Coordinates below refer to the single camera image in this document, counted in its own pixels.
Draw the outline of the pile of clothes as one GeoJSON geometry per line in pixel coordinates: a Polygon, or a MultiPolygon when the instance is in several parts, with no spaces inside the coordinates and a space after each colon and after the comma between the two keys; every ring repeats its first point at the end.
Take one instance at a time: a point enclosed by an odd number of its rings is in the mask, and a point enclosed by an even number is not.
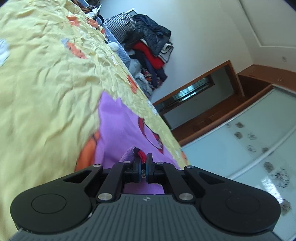
{"type": "Polygon", "coordinates": [[[170,38],[171,30],[149,16],[132,16],[132,29],[127,32],[123,43],[127,51],[134,51],[131,57],[137,59],[142,67],[140,73],[145,77],[144,91],[148,97],[168,78],[164,65],[174,49],[170,38]]]}

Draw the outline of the purple knit sweater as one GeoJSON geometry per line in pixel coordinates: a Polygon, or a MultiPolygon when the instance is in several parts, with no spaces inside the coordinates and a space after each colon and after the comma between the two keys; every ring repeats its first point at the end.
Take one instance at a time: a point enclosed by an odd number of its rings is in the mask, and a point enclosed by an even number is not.
{"type": "Polygon", "coordinates": [[[165,194],[163,185],[149,184],[146,181],[146,159],[149,153],[154,162],[170,163],[179,169],[162,138],[147,126],[144,118],[140,118],[123,104],[121,99],[113,99],[106,92],[100,97],[98,114],[99,139],[94,163],[110,169],[116,163],[139,159],[142,162],[139,182],[125,183],[121,194],[165,194]]]}

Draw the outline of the checkered houndstooth bag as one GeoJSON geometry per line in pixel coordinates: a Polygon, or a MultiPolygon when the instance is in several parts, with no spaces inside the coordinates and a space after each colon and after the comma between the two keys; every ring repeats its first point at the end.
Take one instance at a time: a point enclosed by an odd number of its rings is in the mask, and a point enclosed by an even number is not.
{"type": "Polygon", "coordinates": [[[128,13],[119,13],[111,18],[107,18],[105,25],[120,44],[126,40],[129,33],[134,32],[136,29],[133,17],[128,13]]]}

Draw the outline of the white sliding wardrobe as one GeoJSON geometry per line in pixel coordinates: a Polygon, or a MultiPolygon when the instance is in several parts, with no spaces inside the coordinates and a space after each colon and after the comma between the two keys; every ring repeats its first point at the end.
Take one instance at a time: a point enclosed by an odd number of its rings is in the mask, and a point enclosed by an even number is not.
{"type": "Polygon", "coordinates": [[[295,240],[294,93],[271,90],[183,152],[191,165],[273,195],[281,207],[274,232],[295,240]]]}

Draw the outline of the yellow carrot print bedspread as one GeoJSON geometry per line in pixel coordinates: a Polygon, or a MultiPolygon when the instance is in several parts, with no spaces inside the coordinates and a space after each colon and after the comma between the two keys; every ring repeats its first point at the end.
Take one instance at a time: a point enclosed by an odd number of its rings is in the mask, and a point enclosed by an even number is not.
{"type": "Polygon", "coordinates": [[[72,1],[1,6],[1,240],[21,192],[74,171],[99,128],[103,92],[156,132],[179,167],[180,145],[120,57],[72,1]]]}

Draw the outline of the wooden door frame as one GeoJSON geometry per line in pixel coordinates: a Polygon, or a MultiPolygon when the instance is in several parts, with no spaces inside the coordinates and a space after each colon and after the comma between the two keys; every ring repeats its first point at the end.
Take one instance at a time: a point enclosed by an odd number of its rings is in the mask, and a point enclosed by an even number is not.
{"type": "Polygon", "coordinates": [[[154,103],[181,146],[214,130],[275,88],[295,92],[295,72],[226,61],[154,103]]]}

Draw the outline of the white plush ball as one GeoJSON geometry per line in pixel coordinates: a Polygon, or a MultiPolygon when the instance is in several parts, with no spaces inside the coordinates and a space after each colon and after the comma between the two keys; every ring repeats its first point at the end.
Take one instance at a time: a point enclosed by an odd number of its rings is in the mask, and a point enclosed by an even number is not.
{"type": "Polygon", "coordinates": [[[109,42],[108,46],[111,48],[112,51],[117,52],[119,49],[119,45],[116,42],[109,42]]]}

